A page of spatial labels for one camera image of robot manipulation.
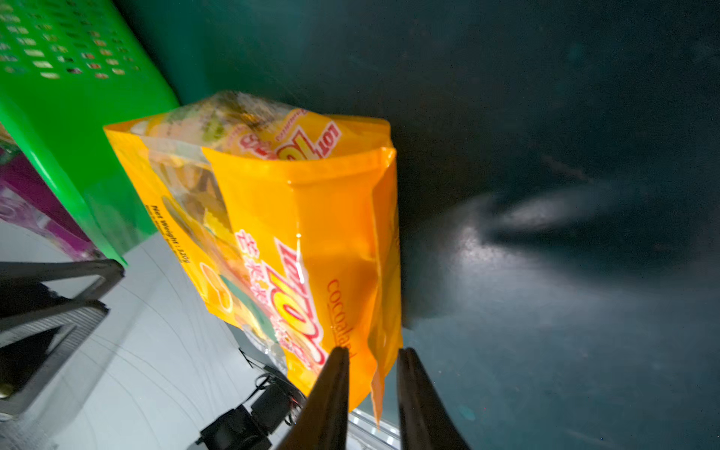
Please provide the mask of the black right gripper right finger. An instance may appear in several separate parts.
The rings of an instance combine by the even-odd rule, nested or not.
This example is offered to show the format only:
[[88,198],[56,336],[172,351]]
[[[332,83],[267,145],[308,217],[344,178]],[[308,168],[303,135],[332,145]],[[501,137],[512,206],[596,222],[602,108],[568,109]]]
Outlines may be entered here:
[[450,419],[425,368],[412,348],[397,357],[402,449],[469,449]]

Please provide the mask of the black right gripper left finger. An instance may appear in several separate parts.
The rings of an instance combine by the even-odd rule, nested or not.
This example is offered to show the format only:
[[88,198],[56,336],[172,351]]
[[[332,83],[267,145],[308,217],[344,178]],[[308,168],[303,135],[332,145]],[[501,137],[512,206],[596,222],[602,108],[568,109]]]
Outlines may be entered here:
[[350,353],[332,350],[295,425],[277,449],[345,449],[349,415]]

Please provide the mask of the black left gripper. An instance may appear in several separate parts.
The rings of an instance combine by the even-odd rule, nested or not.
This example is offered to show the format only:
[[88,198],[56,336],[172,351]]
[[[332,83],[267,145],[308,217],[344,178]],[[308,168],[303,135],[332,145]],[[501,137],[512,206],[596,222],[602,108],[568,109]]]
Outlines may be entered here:
[[[108,316],[125,276],[116,260],[1,262],[1,414],[21,416]],[[43,283],[93,278],[74,299]]]

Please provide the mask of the purple grape candy bag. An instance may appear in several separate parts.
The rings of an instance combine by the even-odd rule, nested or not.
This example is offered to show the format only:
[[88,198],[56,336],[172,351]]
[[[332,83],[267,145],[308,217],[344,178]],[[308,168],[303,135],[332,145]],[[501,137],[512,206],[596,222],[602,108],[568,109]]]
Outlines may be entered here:
[[72,260],[104,257],[20,152],[1,151],[1,219],[43,237]]

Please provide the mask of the yellow corn candy bag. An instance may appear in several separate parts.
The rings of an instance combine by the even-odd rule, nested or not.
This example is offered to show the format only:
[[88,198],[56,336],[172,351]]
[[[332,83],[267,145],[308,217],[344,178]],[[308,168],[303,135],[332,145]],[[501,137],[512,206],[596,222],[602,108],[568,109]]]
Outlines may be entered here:
[[402,344],[388,122],[225,91],[104,131],[208,311],[304,394],[347,349],[350,407],[381,416]]

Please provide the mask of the green plastic basket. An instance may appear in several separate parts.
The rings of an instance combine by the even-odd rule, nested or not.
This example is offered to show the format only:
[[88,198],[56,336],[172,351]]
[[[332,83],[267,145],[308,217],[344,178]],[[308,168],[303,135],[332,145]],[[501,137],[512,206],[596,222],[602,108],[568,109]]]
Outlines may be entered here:
[[104,130],[177,105],[112,2],[2,3],[2,126],[107,258],[156,228]]

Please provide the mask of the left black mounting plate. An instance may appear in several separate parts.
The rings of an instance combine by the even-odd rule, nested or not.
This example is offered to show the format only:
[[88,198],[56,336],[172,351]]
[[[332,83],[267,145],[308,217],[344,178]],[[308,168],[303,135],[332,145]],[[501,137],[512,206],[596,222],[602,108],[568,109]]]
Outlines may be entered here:
[[200,431],[200,449],[270,449],[270,436],[296,423],[306,396],[279,372],[261,374],[251,394]]

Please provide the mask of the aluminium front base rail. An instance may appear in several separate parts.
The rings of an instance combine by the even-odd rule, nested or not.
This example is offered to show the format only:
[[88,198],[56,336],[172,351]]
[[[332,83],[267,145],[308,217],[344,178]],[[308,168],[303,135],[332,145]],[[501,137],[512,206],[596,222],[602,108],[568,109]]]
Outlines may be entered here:
[[399,429],[384,420],[377,425],[372,415],[360,409],[350,412],[347,432],[348,450],[401,450]]

